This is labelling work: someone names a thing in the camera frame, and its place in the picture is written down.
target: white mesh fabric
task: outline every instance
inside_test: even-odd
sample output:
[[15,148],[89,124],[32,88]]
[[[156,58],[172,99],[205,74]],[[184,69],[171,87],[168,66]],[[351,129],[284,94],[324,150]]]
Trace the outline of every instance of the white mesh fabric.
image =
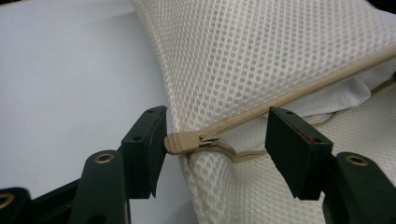
[[[396,48],[396,17],[364,0],[132,2],[161,65],[176,132],[201,130],[349,67],[364,67]],[[388,103],[395,107],[394,100]],[[364,111],[350,110],[321,131],[341,150],[351,151],[356,143],[349,139],[370,141],[369,136],[395,133],[394,109],[393,118],[384,113],[370,117],[374,111]],[[355,112],[362,117],[347,116]],[[374,125],[375,136],[353,128],[362,119],[378,118],[392,122],[381,129]],[[241,150],[262,147],[261,134],[249,133],[249,125],[260,129],[260,124],[249,123],[228,136],[252,139],[249,145],[239,144]],[[396,158],[389,147],[395,140],[389,140],[393,142],[359,147],[362,154],[379,159],[395,180]],[[182,156],[180,162],[201,223],[323,222],[320,202],[293,200],[268,156],[231,163],[222,154],[203,152],[189,161]]]
[[[318,128],[334,142],[333,154],[360,153],[396,183],[396,85]],[[200,223],[324,223],[321,201],[292,198],[268,155],[232,163],[223,154],[181,158]]]
[[396,47],[364,0],[132,0],[176,131],[199,130]]

